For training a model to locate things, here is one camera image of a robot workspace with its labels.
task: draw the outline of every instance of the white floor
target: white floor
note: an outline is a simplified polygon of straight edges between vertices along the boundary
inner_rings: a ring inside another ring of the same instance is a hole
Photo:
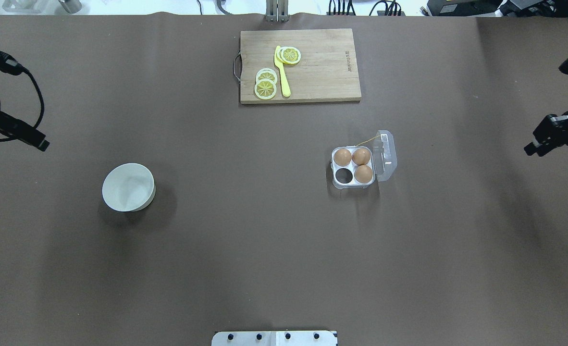
[[[66,15],[58,0],[38,0],[44,2],[41,14]],[[5,0],[0,0],[0,14],[12,14],[2,9]],[[196,0],[80,0],[83,5],[77,14],[107,15],[107,14],[150,14],[169,12],[175,14],[199,14]],[[200,0],[204,14],[221,14],[216,9],[215,0]],[[368,15],[376,3],[375,0],[353,0],[357,15]],[[401,7],[406,15],[422,15],[420,7],[427,8],[427,0],[401,0]],[[288,10],[294,13],[326,14],[328,0],[289,0]],[[384,5],[376,9],[382,11]],[[266,0],[225,0],[224,8],[231,13],[265,13]]]

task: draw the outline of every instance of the knife handle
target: knife handle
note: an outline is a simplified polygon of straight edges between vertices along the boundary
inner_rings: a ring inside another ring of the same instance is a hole
[[[284,66],[280,67],[280,85],[282,86],[282,96],[290,97],[290,86],[288,86],[288,79],[286,79]]]

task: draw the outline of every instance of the metal cylinder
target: metal cylinder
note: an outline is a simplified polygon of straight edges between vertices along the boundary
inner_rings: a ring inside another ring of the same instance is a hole
[[[81,1],[79,0],[58,0],[60,5],[64,7],[64,9],[68,13],[77,13],[81,9]]]

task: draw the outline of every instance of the white bowl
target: white bowl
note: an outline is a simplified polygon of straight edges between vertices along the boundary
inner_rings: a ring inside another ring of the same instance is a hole
[[[147,207],[156,194],[154,176],[138,163],[115,167],[102,183],[102,199],[116,211],[138,211]]]

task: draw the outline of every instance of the lime slice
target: lime slice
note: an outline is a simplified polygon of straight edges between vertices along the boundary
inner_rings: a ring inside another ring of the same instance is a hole
[[[283,63],[295,65],[301,60],[301,52],[295,47],[282,47],[278,52],[278,57]]]
[[[278,75],[271,68],[263,68],[256,73],[256,83],[261,79],[270,79],[273,83],[277,83]]]
[[[275,92],[277,92],[277,88],[271,79],[261,79],[254,86],[254,93],[260,100],[272,99],[275,96]]]

